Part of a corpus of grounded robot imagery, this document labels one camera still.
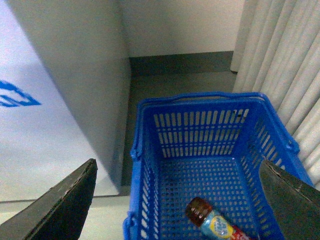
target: curtain fold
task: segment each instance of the curtain fold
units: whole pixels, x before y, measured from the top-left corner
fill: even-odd
[[[320,1],[247,0],[233,55],[233,92],[269,97],[320,190]]]

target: basket slot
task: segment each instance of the basket slot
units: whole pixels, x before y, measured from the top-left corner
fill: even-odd
[[[153,115],[164,158],[232,154],[249,109]]]
[[[279,231],[279,227],[271,214],[272,210],[268,206],[265,196],[262,194],[259,166],[263,160],[268,159],[285,168],[268,124],[268,122],[264,122],[262,117],[258,119],[252,136],[247,141],[247,148],[243,149],[243,156],[240,158],[240,165],[251,194],[251,204],[255,209],[256,222],[258,223],[260,234],[265,238]]]

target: white panel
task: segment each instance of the white panel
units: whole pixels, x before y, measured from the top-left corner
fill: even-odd
[[[121,0],[130,57],[235,49],[245,0]]]
[[[129,68],[121,22],[113,18],[115,4],[13,2],[77,122],[5,1],[0,0],[0,33],[4,33],[0,54],[5,53],[0,80],[41,103],[0,106],[0,201],[36,199],[89,158],[98,164],[95,195],[118,194]],[[109,28],[107,34],[99,35],[104,28]]]
[[[305,159],[320,144],[320,100],[314,105],[310,113],[303,120],[295,134],[295,140],[300,145],[299,158],[304,162]]]
[[[278,82],[275,76],[283,58],[287,55],[287,47],[294,47],[294,44],[291,44],[291,42],[297,33],[303,31],[304,26],[302,23],[306,22],[306,18],[311,14],[314,4],[314,1],[297,1],[281,37],[280,43],[276,48],[272,63],[261,87],[261,92],[268,95],[270,93],[272,94],[274,91],[275,85]]]
[[[274,34],[280,13],[284,6],[285,0],[273,0],[268,11],[268,15],[265,19],[263,30],[256,46],[254,56],[251,59],[250,67],[247,69],[244,86],[242,92],[252,91],[255,81],[257,79],[259,70],[264,61],[266,52],[269,48],[269,43]]]
[[[320,95],[319,89],[320,89],[320,71],[318,72],[318,74],[314,78],[314,80],[312,81],[311,85],[309,86],[308,90],[306,91],[305,95],[303,96],[302,100],[300,101],[299,105],[294,110],[294,113],[290,117],[290,120],[285,125],[285,127],[287,128],[289,133],[296,134],[297,128],[304,121],[304,119],[308,115],[308,113],[310,111],[312,111],[311,109],[316,104],[317,100],[319,99],[319,95]]]
[[[231,71],[238,72],[246,48],[247,39],[255,16],[258,0],[245,0],[238,35],[233,51]]]
[[[307,157],[307,159],[303,162],[303,166],[305,169],[310,170],[312,173],[320,173],[319,167],[313,167],[317,162],[320,163],[320,145],[318,145],[312,153]]]
[[[238,93],[243,91],[243,87],[246,81],[248,70],[251,61],[255,55],[256,48],[259,43],[261,33],[266,23],[268,12],[271,6],[271,1],[258,1],[256,11],[251,25],[251,30],[246,41],[242,61],[238,75],[236,76],[236,82],[233,87],[233,92]]]
[[[268,70],[271,66],[273,58],[276,54],[277,48],[279,46],[280,40],[286,30],[287,23],[290,19],[292,11],[295,7],[297,0],[286,0],[282,8],[282,12],[276,24],[275,30],[273,31],[272,38],[268,45],[268,49],[265,53],[263,63],[259,69],[258,75],[256,76],[254,86],[252,88],[253,92],[260,92],[263,86],[264,80],[267,76]]]
[[[301,26],[301,31],[297,30],[292,38],[293,41],[285,49],[278,48],[278,51],[285,50],[286,55],[282,59],[275,75],[267,75],[267,78],[273,78],[271,87],[267,89],[274,108],[277,110],[283,101],[289,87],[295,78],[303,60],[305,59],[309,48],[311,47],[316,35],[320,29],[320,2],[316,4],[311,15]]]
[[[310,85],[313,81],[317,81],[315,77],[317,76],[320,70],[320,32],[317,34],[311,48],[308,51],[303,63],[296,74],[292,84],[283,99],[282,104],[279,107],[278,114],[283,122],[287,124],[291,116],[293,115],[295,109],[297,108],[300,101],[305,96],[307,90],[310,88]],[[311,103],[315,103],[319,97],[319,93],[313,96]],[[311,108],[304,106],[304,109],[307,112]]]

